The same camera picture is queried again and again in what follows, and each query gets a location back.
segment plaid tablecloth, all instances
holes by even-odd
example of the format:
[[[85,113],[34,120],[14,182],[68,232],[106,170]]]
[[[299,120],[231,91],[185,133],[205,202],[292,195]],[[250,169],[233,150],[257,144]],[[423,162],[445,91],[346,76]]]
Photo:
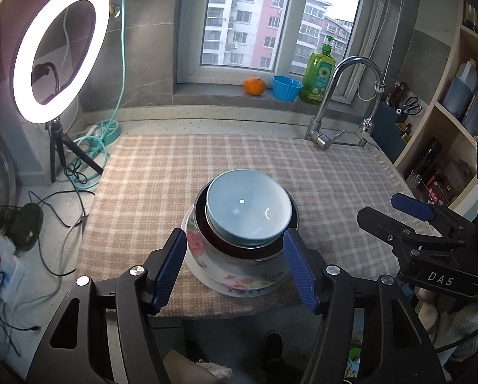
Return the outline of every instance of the plaid tablecloth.
[[[353,276],[395,274],[391,247],[362,231],[357,212],[371,206],[418,232],[421,223],[390,206],[396,192],[410,195],[386,158],[365,148],[253,136],[123,136],[104,170],[79,249],[78,274],[117,277],[164,245],[202,186],[222,172],[255,169],[293,196],[299,232],[328,263]],[[183,264],[160,316],[204,317],[253,313],[299,302],[292,281],[265,296],[242,299],[204,286]]]

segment blue cup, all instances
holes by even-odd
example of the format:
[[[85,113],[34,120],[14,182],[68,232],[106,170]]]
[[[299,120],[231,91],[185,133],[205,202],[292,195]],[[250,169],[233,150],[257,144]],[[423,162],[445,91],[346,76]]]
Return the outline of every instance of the blue cup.
[[[273,78],[273,95],[283,102],[293,102],[302,87],[301,82],[288,76],[276,75]]]

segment stacked bowls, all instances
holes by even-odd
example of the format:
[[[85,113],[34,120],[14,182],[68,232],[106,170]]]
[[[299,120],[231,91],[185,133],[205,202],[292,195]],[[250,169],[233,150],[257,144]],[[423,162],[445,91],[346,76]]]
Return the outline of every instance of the stacked bowls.
[[[218,292],[268,293],[289,277],[283,233],[298,225],[294,200],[277,182],[254,170],[231,170],[201,190],[183,225],[193,263],[188,265]]]

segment orange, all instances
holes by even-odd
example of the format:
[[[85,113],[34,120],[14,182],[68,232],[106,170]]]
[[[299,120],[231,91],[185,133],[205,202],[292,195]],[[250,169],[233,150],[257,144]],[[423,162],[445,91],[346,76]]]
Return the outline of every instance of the orange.
[[[248,95],[254,95],[256,97],[265,91],[265,82],[257,76],[246,79],[242,86]]]

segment faucet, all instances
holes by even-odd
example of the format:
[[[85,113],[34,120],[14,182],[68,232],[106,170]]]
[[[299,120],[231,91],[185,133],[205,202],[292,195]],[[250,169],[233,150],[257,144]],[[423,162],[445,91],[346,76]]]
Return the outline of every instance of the faucet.
[[[338,133],[332,138],[326,136],[325,134],[322,134],[320,131],[322,125],[322,117],[324,116],[324,112],[326,112],[328,108],[329,102],[332,100],[333,92],[337,86],[340,75],[342,75],[343,71],[345,71],[345,69],[347,69],[349,66],[356,65],[358,63],[368,66],[375,74],[375,106],[370,115],[367,118],[364,117],[360,127],[362,134],[366,134],[367,136],[370,136],[372,134],[372,131],[374,130],[373,118],[375,116],[375,113],[378,112],[381,95],[385,91],[384,79],[378,66],[369,58],[365,58],[363,56],[350,56],[349,58],[345,58],[335,68],[331,81],[328,84],[328,88],[324,93],[324,97],[322,97],[321,104],[319,105],[319,110],[311,119],[310,124],[306,130],[305,139],[313,141],[322,150],[329,149],[329,147],[335,141],[337,141],[337,139],[342,136],[343,133],[345,133],[345,130],[342,130],[340,133]],[[358,145],[360,147],[364,147],[366,143],[367,140],[362,137]]]

